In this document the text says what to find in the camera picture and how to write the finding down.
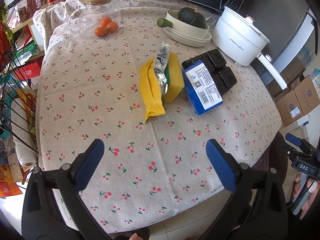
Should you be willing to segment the person's right hand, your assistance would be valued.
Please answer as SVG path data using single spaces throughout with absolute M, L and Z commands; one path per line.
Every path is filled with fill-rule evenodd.
M 300 180 L 302 178 L 301 173 L 298 173 L 295 177 L 295 180 L 293 182 L 293 191 L 292 195 L 293 197 L 298 196 L 298 194 L 301 191 L 301 185 L 300 185 Z M 300 220 L 302 220 L 306 214 L 308 213 L 308 210 L 312 206 L 314 200 L 317 197 L 317 194 L 319 192 L 319 181 L 314 181 L 312 179 L 308 179 L 306 181 L 306 186 L 308 188 L 308 192 L 310 193 L 307 200 L 304 202 L 303 206 L 301 207 L 301 212 L 300 212 Z

